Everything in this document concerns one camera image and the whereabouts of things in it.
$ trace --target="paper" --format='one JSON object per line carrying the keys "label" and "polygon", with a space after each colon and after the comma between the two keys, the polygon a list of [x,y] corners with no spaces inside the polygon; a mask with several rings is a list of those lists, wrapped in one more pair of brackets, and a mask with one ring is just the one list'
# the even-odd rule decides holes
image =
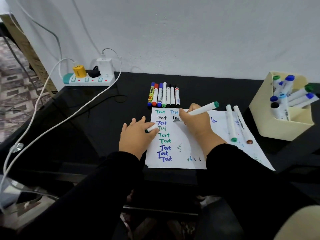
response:
{"label": "paper", "polygon": [[[230,140],[227,113],[216,110],[211,110],[208,113],[214,133],[227,143],[243,150],[254,160],[274,170],[251,132],[249,135],[252,136],[253,144],[246,143],[235,112],[232,113],[238,137],[237,142]],[[179,109],[152,108],[151,122],[156,123],[160,131],[146,152],[146,165],[149,168],[207,169],[201,147],[189,133],[186,125],[182,121],[174,122],[178,114]]]}

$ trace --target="black sleeve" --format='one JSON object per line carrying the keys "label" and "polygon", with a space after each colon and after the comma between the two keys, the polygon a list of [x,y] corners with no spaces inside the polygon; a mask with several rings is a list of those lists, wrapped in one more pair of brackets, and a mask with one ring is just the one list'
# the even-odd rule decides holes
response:
{"label": "black sleeve", "polygon": [[246,236],[273,239],[297,210],[316,202],[234,145],[222,144],[207,156],[212,181],[230,205]]}
{"label": "black sleeve", "polygon": [[142,168],[136,156],[115,152],[89,176],[58,199],[19,234],[111,239],[120,213]]}

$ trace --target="power strip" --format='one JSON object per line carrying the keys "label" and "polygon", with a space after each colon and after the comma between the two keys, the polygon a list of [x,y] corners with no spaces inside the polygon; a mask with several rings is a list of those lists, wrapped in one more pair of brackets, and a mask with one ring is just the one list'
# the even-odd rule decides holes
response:
{"label": "power strip", "polygon": [[93,78],[87,74],[86,77],[79,78],[74,73],[68,73],[63,76],[63,83],[66,86],[110,86],[115,80],[115,76],[98,76]]}

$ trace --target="desk organizer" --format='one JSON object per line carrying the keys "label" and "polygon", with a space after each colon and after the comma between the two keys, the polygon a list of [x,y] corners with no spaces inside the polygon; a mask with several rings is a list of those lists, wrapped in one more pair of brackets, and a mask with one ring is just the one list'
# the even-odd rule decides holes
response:
{"label": "desk organizer", "polygon": [[269,72],[249,108],[257,125],[259,134],[265,137],[293,141],[314,125],[311,116],[311,106],[304,108],[289,107],[291,121],[278,120],[271,112],[270,97],[273,96],[272,78],[280,76],[283,81],[288,75],[294,75],[293,91],[302,89],[308,84],[307,79],[299,74]]}

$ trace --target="patterned floor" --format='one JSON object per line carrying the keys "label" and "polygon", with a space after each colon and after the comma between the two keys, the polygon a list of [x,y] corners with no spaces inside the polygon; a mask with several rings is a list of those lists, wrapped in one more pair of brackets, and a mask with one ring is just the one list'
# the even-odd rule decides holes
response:
{"label": "patterned floor", "polygon": [[[37,75],[29,69],[29,63],[25,56],[11,40],[9,43],[29,73],[36,89],[41,91],[43,84]],[[29,81],[2,37],[0,37],[0,75],[0,110],[10,108],[3,106],[13,106],[14,109],[22,110],[0,114],[0,142],[3,142],[33,114],[38,95],[34,85]],[[50,99],[50,95],[45,91],[42,95],[43,103]]]}

